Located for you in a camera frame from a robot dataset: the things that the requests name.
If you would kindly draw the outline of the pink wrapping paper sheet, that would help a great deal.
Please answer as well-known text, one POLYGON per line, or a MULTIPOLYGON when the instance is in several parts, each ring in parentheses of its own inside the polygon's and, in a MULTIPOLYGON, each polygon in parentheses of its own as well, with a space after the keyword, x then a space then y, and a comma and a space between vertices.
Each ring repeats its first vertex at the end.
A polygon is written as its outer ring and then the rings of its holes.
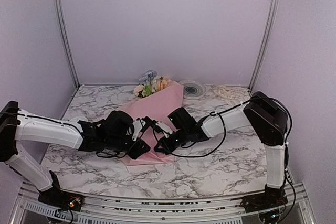
POLYGON ((138 118, 151 120, 149 128, 141 137, 150 146, 150 151, 137 159, 124 157, 122 162, 125 165, 158 165, 174 162, 174 156, 157 153, 154 151, 154 147, 157 140, 165 136, 165 133, 173 133, 176 130, 168 115, 175 109, 182 107, 182 102, 183 86, 175 81, 170 81, 165 89, 119 108, 135 120, 138 118))

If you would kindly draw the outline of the pink rose fake flower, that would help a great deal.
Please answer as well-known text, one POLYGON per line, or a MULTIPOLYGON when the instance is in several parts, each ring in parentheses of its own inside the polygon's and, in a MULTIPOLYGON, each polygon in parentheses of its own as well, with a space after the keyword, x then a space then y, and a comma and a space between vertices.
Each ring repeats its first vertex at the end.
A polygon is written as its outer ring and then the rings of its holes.
MULTIPOLYGON (((164 76, 157 76, 154 80, 154 88, 155 88, 155 93, 165 89, 168 87, 170 83, 170 79, 164 77, 164 76)), ((144 86, 139 84, 133 89, 133 94, 135 95, 135 97, 137 98, 146 98, 142 96, 142 91, 143 91, 144 86)))

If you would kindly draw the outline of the blue white fake flower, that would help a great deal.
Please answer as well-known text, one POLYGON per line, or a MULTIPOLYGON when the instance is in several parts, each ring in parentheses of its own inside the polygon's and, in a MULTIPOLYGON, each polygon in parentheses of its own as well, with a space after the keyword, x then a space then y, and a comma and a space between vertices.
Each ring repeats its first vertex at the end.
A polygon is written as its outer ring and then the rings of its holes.
POLYGON ((154 80, 157 77, 157 72, 155 70, 148 70, 139 79, 140 85, 144 86, 142 91, 142 96, 147 97, 155 92, 154 80))

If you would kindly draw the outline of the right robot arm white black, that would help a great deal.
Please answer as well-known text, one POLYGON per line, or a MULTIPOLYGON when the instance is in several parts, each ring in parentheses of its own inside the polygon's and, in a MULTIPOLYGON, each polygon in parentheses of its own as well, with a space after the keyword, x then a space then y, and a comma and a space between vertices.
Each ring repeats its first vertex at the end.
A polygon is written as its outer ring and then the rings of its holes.
POLYGON ((245 102, 222 112, 212 112, 199 120, 195 120, 183 107, 173 111, 168 118, 175 131, 159 122, 153 125, 154 135, 163 134, 162 138, 156 139, 154 150, 165 155, 173 154, 187 143, 205 142, 218 135, 225 136, 230 131, 251 127, 266 151, 267 178, 260 203, 271 207, 284 195, 290 117, 276 99, 256 92, 245 102))

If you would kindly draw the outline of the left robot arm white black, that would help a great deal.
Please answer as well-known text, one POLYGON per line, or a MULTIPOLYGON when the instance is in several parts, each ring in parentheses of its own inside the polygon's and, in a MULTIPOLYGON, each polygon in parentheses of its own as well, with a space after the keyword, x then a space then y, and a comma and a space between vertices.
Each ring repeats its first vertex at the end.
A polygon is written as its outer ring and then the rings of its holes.
POLYGON ((134 120, 123 111, 112 111, 97 122, 85 118, 62 121, 21 110, 18 102, 10 101, 1 110, 1 162, 33 183, 54 205, 61 206, 67 198, 57 176, 24 149, 23 141, 56 144, 103 156, 124 153, 138 159, 151 149, 141 139, 144 130, 142 119, 134 120))

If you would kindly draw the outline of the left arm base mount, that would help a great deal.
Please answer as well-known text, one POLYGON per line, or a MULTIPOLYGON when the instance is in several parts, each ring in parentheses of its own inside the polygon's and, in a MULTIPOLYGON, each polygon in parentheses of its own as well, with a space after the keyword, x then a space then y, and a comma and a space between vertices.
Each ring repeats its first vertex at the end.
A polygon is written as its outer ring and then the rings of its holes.
POLYGON ((62 209, 80 211, 84 201, 84 196, 66 191, 45 191, 39 194, 38 201, 62 209))

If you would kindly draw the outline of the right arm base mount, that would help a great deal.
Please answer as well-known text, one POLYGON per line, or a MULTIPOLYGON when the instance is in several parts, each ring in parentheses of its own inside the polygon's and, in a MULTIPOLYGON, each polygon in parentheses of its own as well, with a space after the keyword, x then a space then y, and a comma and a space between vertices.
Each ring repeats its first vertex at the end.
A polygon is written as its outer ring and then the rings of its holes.
POLYGON ((244 196, 240 206, 246 213, 261 211, 270 208, 279 207, 288 203, 287 197, 283 193, 260 193, 244 196))

